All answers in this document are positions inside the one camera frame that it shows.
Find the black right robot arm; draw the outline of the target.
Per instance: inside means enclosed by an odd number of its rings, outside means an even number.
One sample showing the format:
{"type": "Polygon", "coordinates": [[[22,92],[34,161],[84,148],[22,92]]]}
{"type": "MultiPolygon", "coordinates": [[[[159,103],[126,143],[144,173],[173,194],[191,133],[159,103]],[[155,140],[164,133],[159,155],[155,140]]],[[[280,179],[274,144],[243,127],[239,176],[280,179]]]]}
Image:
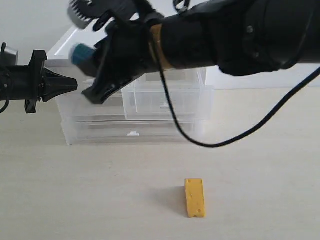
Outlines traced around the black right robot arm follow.
{"type": "Polygon", "coordinates": [[[83,0],[80,12],[107,36],[78,67],[94,77],[83,95],[93,104],[146,73],[218,66],[234,77],[320,61],[317,0],[184,1],[165,17],[146,0],[83,0]]]}

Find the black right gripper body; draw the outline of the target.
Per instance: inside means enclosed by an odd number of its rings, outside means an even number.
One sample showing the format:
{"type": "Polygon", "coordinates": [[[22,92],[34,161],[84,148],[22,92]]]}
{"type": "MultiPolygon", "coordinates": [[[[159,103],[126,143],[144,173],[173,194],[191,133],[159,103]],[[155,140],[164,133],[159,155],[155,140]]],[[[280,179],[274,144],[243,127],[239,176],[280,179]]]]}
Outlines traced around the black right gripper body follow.
{"type": "Polygon", "coordinates": [[[147,0],[103,0],[93,29],[105,27],[96,44],[96,80],[136,80],[155,70],[149,49],[150,23],[162,19],[147,0]]]}

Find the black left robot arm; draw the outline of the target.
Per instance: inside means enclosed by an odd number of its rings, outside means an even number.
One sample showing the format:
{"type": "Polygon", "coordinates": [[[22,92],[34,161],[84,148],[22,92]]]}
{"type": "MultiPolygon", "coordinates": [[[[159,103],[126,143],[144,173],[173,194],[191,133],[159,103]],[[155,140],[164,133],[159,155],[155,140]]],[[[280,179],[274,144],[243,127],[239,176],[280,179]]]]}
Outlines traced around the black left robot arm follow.
{"type": "Polygon", "coordinates": [[[0,58],[0,100],[3,113],[11,101],[25,101],[27,114],[36,113],[37,103],[44,103],[57,96],[77,90],[77,80],[45,68],[47,54],[34,50],[28,65],[9,66],[0,58]]]}

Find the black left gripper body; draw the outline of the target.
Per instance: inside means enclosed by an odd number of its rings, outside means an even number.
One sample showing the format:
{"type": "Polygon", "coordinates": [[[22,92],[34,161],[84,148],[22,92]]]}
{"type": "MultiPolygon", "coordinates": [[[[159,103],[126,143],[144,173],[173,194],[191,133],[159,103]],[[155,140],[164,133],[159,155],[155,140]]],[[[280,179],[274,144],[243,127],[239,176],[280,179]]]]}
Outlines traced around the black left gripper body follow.
{"type": "Polygon", "coordinates": [[[28,65],[0,65],[0,100],[3,113],[11,101],[25,101],[27,114],[36,113],[37,102],[41,100],[40,88],[44,86],[44,63],[47,60],[44,50],[34,50],[28,65]]]}

